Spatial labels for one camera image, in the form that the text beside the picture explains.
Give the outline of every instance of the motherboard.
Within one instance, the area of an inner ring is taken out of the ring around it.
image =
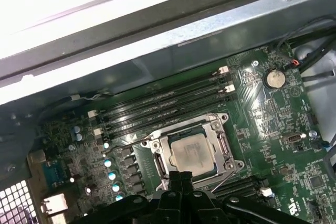
[[[218,200],[235,193],[336,223],[327,145],[299,71],[285,65],[261,47],[53,117],[30,155],[44,175],[41,199],[62,194],[71,222],[127,195],[150,199],[169,171],[190,170]]]

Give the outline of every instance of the wire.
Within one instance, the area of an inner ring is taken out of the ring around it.
[[[327,72],[323,72],[323,73],[318,73],[314,76],[305,76],[305,77],[302,77],[302,80],[304,82],[307,82],[307,81],[317,81],[317,80],[321,80],[321,79],[325,79],[325,78],[328,78],[328,77],[333,77],[335,76],[335,73],[333,70],[330,70],[330,71],[327,71]]]
[[[336,26],[314,30],[299,37],[291,38],[287,40],[287,43],[289,44],[290,48],[297,48],[310,41],[325,38],[333,34],[336,34]]]
[[[336,143],[336,134],[335,134],[334,137],[331,139],[331,141],[330,141],[330,146],[334,146],[335,143]]]
[[[325,165],[325,168],[327,169],[327,173],[329,175],[329,177],[331,177],[333,180],[336,180],[336,174],[334,169],[332,168],[330,159],[336,155],[336,145],[334,145],[326,154],[326,156],[323,158],[323,162]]]
[[[42,118],[44,117],[44,115],[46,115],[48,112],[51,112],[52,110],[54,110],[55,108],[57,108],[58,106],[61,106],[67,102],[72,102],[72,101],[78,101],[78,100],[87,100],[87,101],[94,101],[100,97],[103,96],[108,96],[110,97],[110,95],[108,94],[102,94],[102,93],[95,93],[93,96],[88,96],[91,93],[87,93],[84,95],[79,95],[79,94],[74,94],[74,95],[70,95],[68,97],[64,97],[56,102],[53,102],[47,106],[45,106],[36,116],[37,118],[37,122],[39,123]]]
[[[278,52],[279,55],[282,56],[285,60],[288,60],[288,61],[294,63],[296,66],[298,66],[298,65],[297,65],[298,62],[294,62],[293,59],[291,59],[291,58],[288,57],[287,55],[282,54],[282,53],[280,52],[280,48],[281,48],[281,46],[286,42],[286,40],[288,40],[288,39],[290,39],[291,37],[297,35],[299,32],[301,32],[301,31],[304,30],[305,28],[307,28],[307,27],[309,27],[309,26],[311,26],[311,25],[313,25],[313,24],[316,24],[316,23],[318,23],[318,22],[324,21],[324,20],[332,20],[332,21],[336,22],[336,17],[334,17],[334,16],[332,16],[332,15],[325,15],[325,16],[321,16],[321,17],[315,18],[315,19],[313,19],[313,20],[311,20],[311,21],[308,21],[308,22],[305,23],[304,25],[300,26],[299,28],[297,28],[297,29],[295,29],[295,30],[289,32],[287,35],[285,35],[284,38],[282,38],[282,39],[279,41],[279,43],[277,44],[275,51]]]
[[[146,137],[142,138],[141,140],[138,140],[138,141],[135,141],[135,142],[133,142],[133,143],[130,143],[130,144],[126,144],[126,145],[116,145],[116,146],[112,147],[112,148],[108,151],[108,153],[113,152],[113,151],[115,151],[115,150],[117,150],[117,149],[126,149],[126,148],[132,147],[132,146],[134,146],[134,145],[141,144],[141,143],[144,142],[144,141],[146,141]]]
[[[336,46],[336,35],[329,37],[317,49],[307,54],[307,57],[302,60],[299,66],[300,73],[305,72],[312,67],[316,62],[323,58],[334,46]]]

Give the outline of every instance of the ventilation grille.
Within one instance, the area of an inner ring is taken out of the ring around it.
[[[25,181],[0,192],[0,224],[38,224]]]

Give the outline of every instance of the red wire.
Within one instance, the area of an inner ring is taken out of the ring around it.
[[[295,66],[300,65],[300,62],[299,62],[298,60],[292,60],[292,63],[293,63]]]

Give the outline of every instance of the cpu socket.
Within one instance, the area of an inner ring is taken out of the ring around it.
[[[148,136],[143,147],[150,148],[162,184],[167,189],[169,172],[190,171],[194,187],[223,183],[244,167],[230,150],[223,124],[228,114],[201,115],[181,123],[156,130]]]

